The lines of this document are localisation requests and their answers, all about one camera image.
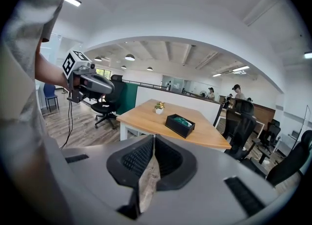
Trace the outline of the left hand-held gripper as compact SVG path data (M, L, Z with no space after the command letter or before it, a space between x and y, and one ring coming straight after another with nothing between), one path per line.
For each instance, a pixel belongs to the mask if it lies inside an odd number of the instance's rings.
M111 94L115 86L113 83L96 73L95 64L82 52L70 50L62 64L63 72L71 92L68 100L79 103L89 98L90 93ZM81 85L73 89L73 75L80 75Z

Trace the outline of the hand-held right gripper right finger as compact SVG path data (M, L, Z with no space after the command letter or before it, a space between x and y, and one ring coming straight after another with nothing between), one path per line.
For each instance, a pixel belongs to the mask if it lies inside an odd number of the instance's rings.
M188 150L155 136L155 157L159 165L160 180L157 191L171 191L183 188L197 172L197 159Z

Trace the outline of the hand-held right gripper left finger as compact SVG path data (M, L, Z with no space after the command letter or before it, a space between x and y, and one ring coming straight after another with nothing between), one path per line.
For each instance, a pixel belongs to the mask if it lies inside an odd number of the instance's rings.
M153 156L154 136L114 152L106 162L108 172L122 186L136 188L139 179Z

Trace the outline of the black leather box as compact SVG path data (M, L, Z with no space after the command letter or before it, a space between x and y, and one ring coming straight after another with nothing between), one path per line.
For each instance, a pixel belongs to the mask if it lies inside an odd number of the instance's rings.
M191 122L193 125L191 127L185 127L179 123L177 123L175 120L173 120L174 117L182 117L178 114L172 114L167 116L165 126L177 133L178 135L182 136L183 138L187 138L192 131L195 128L195 123L186 119L187 121Z

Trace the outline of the green tissue pack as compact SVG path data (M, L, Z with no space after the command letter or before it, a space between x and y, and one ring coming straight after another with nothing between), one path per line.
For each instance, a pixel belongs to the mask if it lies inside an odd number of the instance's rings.
M173 120L175 120L177 123L179 123L185 127L191 127L193 125L191 122L187 121L183 117L174 117Z

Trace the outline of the person's left forearm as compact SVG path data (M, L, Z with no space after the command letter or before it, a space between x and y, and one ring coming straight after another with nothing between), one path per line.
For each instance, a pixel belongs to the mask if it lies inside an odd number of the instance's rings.
M40 53L42 39L39 40L35 52L35 79L44 83L64 87L70 91L63 71L47 61Z

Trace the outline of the person's left hand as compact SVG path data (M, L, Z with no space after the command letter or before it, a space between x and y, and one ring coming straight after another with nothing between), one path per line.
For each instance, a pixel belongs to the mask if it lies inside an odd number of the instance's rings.
M74 74L73 81L72 81L73 89L75 89L76 87L79 87L81 84L84 84L84 79L82 79L80 75Z

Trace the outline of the green partition panel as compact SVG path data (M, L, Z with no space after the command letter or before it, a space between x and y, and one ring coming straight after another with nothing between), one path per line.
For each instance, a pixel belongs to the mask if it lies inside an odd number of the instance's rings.
M116 113L122 115L123 113L135 108L137 98L137 84L126 83L120 95L120 106Z

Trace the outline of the black metal railing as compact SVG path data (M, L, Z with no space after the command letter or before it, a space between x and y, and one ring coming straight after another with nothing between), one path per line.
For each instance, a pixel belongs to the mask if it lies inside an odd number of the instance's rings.
M155 84L150 84L150 83L144 83L144 82L136 82L136 81L130 81L130 80L122 80L125 83L132 83L132 84L136 84L139 86L143 86L143 87L148 87L148 88L154 88L154 89L159 89L159 90L167 90L167 87L165 86L161 86L161 85L155 85Z

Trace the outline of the blue chair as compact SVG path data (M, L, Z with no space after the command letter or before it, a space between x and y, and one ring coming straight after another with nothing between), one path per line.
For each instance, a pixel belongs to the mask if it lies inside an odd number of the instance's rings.
M54 100L55 107L59 109L58 96L55 94L55 85L45 83L43 93L45 97L46 108L51 112L50 100Z

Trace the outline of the wooden table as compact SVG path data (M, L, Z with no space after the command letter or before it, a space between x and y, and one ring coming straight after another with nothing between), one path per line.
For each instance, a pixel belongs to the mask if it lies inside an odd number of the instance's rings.
M217 126L217 122L222 111L221 104L216 102L184 94L138 86L136 92L136 106L150 99L197 110L215 127Z

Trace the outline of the black headrest office chair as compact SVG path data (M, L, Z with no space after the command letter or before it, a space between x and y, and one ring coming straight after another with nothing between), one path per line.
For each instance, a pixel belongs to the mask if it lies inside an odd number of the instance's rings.
M225 130L222 136L230 138L230 149L225 153L236 160L243 157L243 147L256 126L254 105L247 100L235 99L232 108L226 110Z

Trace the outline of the grey t-shirt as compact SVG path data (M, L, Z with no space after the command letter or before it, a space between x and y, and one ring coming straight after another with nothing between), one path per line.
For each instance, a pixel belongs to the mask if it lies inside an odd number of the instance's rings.
M0 145L40 146L47 135L35 90L35 52L49 42L64 0L19 0L0 39L0 128L26 123L31 134L14 129Z

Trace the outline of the wood panel counter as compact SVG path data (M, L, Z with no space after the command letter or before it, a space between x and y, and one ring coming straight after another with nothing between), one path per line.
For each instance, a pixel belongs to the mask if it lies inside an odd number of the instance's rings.
M267 125L272 121L275 115L275 109L271 109L262 105L254 105L254 117L257 121L254 132L259 135L262 130L267 129Z

